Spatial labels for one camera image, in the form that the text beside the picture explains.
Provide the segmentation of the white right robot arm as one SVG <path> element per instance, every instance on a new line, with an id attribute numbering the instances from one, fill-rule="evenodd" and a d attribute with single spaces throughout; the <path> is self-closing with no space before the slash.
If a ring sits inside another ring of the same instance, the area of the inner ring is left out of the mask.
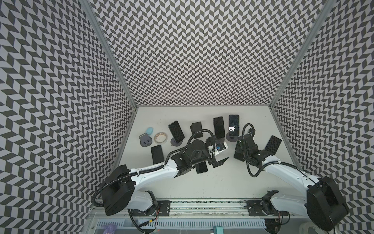
<path id="1" fill-rule="evenodd" d="M 274 154 L 276 145 L 268 142 L 270 150 L 259 150 L 254 142 L 256 130 L 247 123 L 238 138 L 249 175 L 256 178 L 262 172 L 270 173 L 291 185 L 300 195 L 281 194 L 278 190 L 268 191 L 260 203 L 262 213 L 267 216 L 288 212 L 309 218 L 324 231 L 332 231 L 349 215 L 349 207 L 337 183 L 330 177 L 310 175 L 297 166 L 284 162 Z"/>

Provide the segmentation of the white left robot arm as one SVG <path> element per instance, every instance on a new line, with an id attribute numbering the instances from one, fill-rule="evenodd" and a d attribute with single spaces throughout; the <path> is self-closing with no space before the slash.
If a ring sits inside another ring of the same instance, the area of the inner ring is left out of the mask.
<path id="1" fill-rule="evenodd" d="M 210 137 L 206 141 L 191 136 L 184 147 L 171 151 L 164 162 L 129 169 L 126 165 L 118 166 L 99 186 L 91 197 L 95 207 L 103 207 L 106 215 L 114 215 L 124 209 L 137 210 L 146 216 L 159 209 L 158 201 L 152 191 L 142 188 L 157 181 L 176 178 L 190 172 L 193 168 L 206 166 L 216 168 L 225 163 L 216 156 L 228 149 L 223 140 L 217 140 L 213 133 L 206 129 Z"/>

